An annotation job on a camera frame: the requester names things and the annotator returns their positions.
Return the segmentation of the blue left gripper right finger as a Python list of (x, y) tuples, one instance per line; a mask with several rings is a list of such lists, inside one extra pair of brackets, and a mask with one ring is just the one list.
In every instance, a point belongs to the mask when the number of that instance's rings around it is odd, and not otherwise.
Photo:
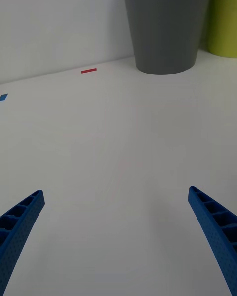
[(237, 217), (196, 187), (188, 202), (204, 232), (231, 295), (237, 295)]

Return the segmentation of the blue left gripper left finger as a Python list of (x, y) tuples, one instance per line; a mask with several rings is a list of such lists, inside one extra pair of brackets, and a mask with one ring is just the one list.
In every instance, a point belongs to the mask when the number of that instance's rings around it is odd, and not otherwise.
[(1, 296), (44, 205), (43, 191), (37, 190), (0, 217)]

